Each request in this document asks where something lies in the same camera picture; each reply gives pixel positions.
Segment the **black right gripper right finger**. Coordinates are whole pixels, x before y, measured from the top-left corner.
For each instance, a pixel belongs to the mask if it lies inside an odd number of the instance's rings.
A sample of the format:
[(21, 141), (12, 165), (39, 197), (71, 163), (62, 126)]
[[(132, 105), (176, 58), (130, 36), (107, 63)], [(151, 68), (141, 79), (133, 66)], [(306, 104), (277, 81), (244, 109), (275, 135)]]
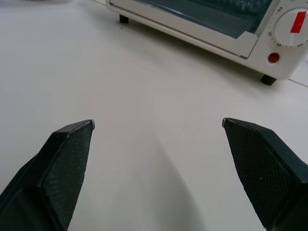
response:
[(308, 231), (308, 165), (271, 129), (224, 118), (238, 177), (266, 231)]

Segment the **white toaster oven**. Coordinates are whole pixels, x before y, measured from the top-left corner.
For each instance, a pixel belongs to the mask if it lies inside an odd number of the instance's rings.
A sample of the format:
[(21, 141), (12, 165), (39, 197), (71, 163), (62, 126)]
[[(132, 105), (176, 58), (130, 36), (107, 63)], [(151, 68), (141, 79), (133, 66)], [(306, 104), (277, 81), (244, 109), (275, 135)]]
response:
[[(204, 50), (246, 66), (252, 70), (260, 72), (262, 74), (261, 80), (266, 85), (272, 85), (277, 80), (288, 79), (308, 54), (308, 41), (299, 47), (284, 47), (281, 44), (278, 44), (274, 38), (274, 27), (278, 19), (289, 10), (295, 8), (308, 9), (308, 0), (276, 0), (276, 5), (269, 14), (266, 24), (261, 31), (261, 35), (247, 58), (237, 56), (162, 24), (111, 6), (109, 4), (109, 0), (106, 0), (106, 6), (109, 10), (119, 14), (119, 20), (121, 23), (127, 23), (129, 20), (137, 21), (185, 42), (198, 46)], [(268, 62), (268, 55), (273, 52), (278, 53), (280, 55), (280, 59), (277, 63), (270, 64)]]

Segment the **glass oven door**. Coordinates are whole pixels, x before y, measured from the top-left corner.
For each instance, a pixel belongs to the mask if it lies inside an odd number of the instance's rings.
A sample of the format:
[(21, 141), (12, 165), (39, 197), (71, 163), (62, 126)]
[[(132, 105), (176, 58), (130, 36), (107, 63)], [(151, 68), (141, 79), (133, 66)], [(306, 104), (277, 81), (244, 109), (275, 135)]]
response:
[(247, 58), (276, 0), (109, 0), (109, 4)]

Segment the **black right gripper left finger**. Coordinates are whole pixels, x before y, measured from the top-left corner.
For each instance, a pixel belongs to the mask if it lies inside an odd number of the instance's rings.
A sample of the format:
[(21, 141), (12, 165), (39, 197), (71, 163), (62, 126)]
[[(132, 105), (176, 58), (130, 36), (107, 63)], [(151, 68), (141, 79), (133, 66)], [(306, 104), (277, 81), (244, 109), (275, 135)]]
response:
[(0, 194), (0, 231), (67, 231), (85, 178), (93, 120), (53, 132)]

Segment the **red indicator light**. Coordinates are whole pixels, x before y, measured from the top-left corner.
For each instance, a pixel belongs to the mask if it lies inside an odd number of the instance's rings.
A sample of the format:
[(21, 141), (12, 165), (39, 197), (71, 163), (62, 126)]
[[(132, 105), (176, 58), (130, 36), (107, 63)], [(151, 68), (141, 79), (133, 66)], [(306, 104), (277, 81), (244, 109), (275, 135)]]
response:
[(276, 53), (276, 52), (270, 53), (270, 54), (268, 55), (268, 62), (269, 62), (270, 64), (275, 64), (275, 63), (277, 63), (277, 62), (279, 61), (279, 59), (280, 59), (280, 55), (279, 55), (278, 53)]

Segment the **white timer knob red tape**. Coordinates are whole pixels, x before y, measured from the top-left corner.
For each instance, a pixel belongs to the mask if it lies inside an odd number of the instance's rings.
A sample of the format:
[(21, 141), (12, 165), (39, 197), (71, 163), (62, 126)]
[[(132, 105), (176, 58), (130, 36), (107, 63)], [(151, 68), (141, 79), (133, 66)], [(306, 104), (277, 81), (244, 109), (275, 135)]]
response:
[(308, 9), (295, 8), (284, 13), (274, 27), (274, 38), (284, 47), (299, 47), (308, 41)]

